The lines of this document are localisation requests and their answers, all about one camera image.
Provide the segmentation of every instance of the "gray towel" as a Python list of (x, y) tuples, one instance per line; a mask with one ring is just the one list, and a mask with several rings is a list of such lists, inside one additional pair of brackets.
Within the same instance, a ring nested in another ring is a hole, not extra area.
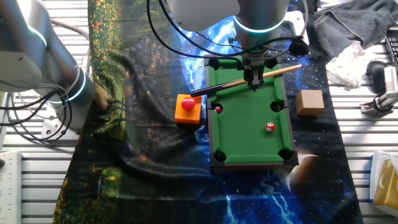
[(397, 23), (395, 0), (354, 0), (315, 13), (315, 30), (326, 61), (337, 57), (352, 41), (366, 49), (386, 37)]

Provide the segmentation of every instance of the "red ball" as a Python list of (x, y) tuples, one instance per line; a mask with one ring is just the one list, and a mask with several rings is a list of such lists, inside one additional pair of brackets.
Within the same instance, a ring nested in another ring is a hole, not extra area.
[(222, 109), (220, 106), (216, 106), (216, 107), (214, 108), (214, 111), (215, 111), (217, 114), (220, 114), (221, 112), (223, 112), (223, 109)]
[(193, 100), (190, 97), (185, 98), (181, 102), (181, 107), (182, 107), (182, 109), (184, 109), (186, 111), (191, 111), (195, 107), (195, 100)]
[(275, 130), (275, 125), (274, 125), (274, 123), (272, 123), (272, 122), (268, 123), (268, 124), (266, 125), (266, 130), (267, 130), (268, 132), (273, 132), (273, 131)]

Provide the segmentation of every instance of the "mini pool table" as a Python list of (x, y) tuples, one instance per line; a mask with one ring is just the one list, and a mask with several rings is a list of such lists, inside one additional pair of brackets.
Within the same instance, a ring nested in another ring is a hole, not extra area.
[[(206, 66), (207, 86), (243, 77), (235, 61), (219, 63), (217, 71)], [(216, 107), (222, 108), (220, 114)], [(240, 85), (208, 96), (206, 112), (212, 171), (291, 169), (299, 164), (282, 76), (264, 79), (257, 91)], [(267, 123), (274, 123), (275, 130), (268, 132)]]

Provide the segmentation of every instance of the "pool cue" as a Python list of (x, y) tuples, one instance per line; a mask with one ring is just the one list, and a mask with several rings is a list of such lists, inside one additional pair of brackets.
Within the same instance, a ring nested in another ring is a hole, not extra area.
[[(291, 66), (291, 67), (287, 67), (287, 68), (282, 68), (279, 70), (275, 70), (275, 71), (271, 71), (271, 72), (266, 72), (264, 74), (262, 74), (263, 78), (268, 78), (268, 77), (274, 77), (277, 75), (281, 75), (283, 73), (286, 72), (291, 72), (291, 71), (295, 71), (299, 68), (302, 68), (303, 65), (295, 65), (295, 66)], [(193, 92), (191, 92), (191, 97), (197, 97), (197, 96), (202, 96), (202, 95), (210, 95), (212, 93), (216, 93), (217, 91), (220, 90), (226, 90), (228, 88), (234, 87), (234, 86), (238, 86), (238, 85), (242, 85), (247, 83), (243, 78), (239, 79), (239, 80), (235, 80), (229, 83), (224, 83), (224, 84), (220, 84), (217, 86), (210, 86), (207, 88), (203, 88), (201, 90), (195, 90)]]

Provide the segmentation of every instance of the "galaxy tablecloth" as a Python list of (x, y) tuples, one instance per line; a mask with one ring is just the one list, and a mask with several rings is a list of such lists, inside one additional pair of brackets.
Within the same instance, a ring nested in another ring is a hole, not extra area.
[[(205, 86), (203, 60), (181, 58), (159, 44), (150, 31), (144, 0), (89, 0), (88, 12), (95, 82), (113, 104), (105, 112), (96, 105), (90, 109), (54, 223), (363, 222), (312, 23), (311, 56), (282, 59), (283, 67), (304, 65), (284, 75), (300, 165), (289, 175), (211, 174), (204, 125), (191, 130), (174, 121), (177, 93)], [(203, 54), (172, 30), (158, 3), (152, 4), (151, 12), (166, 42)], [(202, 33), (227, 44), (233, 36), (232, 20)], [(187, 35), (211, 50), (231, 52), (195, 33)], [(321, 116), (297, 117), (294, 99), (303, 89), (322, 90)], [(205, 113), (201, 120), (204, 124)]]

